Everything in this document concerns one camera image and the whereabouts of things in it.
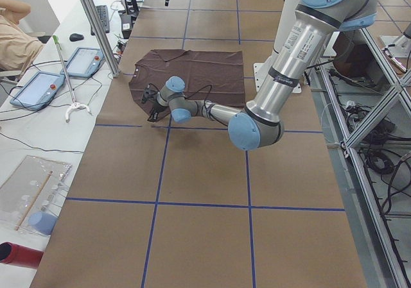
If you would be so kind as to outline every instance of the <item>wooden stick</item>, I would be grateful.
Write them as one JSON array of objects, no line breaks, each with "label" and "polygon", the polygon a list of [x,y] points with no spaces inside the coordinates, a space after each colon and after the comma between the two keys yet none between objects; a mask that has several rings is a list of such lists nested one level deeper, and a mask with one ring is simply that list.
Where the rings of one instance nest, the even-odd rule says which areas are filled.
[{"label": "wooden stick", "polygon": [[27,210],[25,211],[25,213],[21,217],[20,221],[16,224],[16,227],[14,228],[14,230],[19,230],[20,225],[22,225],[23,221],[26,219],[26,217],[28,215],[28,212],[30,212],[31,208],[33,207],[34,203],[36,202],[37,198],[39,197],[41,191],[43,191],[43,188],[46,186],[46,184],[49,181],[52,174],[53,174],[53,171],[49,171],[46,179],[43,181],[42,185],[40,186],[39,190],[37,191],[36,196],[34,196],[33,200],[28,205]]}]

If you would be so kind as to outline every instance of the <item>black computer mouse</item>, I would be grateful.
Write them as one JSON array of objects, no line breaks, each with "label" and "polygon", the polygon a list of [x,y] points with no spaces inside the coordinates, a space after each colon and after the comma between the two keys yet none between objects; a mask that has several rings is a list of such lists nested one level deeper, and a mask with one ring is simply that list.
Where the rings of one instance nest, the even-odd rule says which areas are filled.
[{"label": "black computer mouse", "polygon": [[71,42],[74,42],[74,41],[79,41],[79,40],[83,40],[84,39],[84,36],[83,35],[81,35],[81,34],[79,34],[79,33],[72,33],[71,35],[70,35],[70,41]]}]

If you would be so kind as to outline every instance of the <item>person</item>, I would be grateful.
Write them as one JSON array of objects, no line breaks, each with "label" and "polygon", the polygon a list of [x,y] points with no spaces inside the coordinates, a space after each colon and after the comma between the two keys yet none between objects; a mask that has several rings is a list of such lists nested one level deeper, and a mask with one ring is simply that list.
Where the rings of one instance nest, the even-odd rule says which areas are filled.
[{"label": "person", "polygon": [[44,44],[18,27],[31,12],[28,3],[0,0],[0,69],[20,70],[21,76],[42,50]]}]

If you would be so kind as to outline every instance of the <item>blue cup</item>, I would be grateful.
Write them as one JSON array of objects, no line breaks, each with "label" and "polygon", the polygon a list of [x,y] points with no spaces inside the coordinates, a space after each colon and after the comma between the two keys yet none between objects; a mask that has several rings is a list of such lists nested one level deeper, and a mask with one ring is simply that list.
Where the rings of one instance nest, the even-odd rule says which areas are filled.
[{"label": "blue cup", "polygon": [[56,216],[41,211],[33,213],[28,219],[28,224],[44,235],[51,235],[56,222]]}]

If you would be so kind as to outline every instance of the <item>blue tablet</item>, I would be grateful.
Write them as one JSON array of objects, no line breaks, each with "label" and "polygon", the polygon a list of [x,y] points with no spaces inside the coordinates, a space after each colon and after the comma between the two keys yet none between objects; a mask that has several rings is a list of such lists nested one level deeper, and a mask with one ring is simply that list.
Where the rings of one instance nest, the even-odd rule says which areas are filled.
[{"label": "blue tablet", "polygon": [[39,71],[10,100],[10,104],[40,110],[49,105],[64,85],[64,80],[64,75]]},{"label": "blue tablet", "polygon": [[103,57],[101,49],[77,47],[66,63],[67,73],[75,78],[90,78],[99,69]]}]

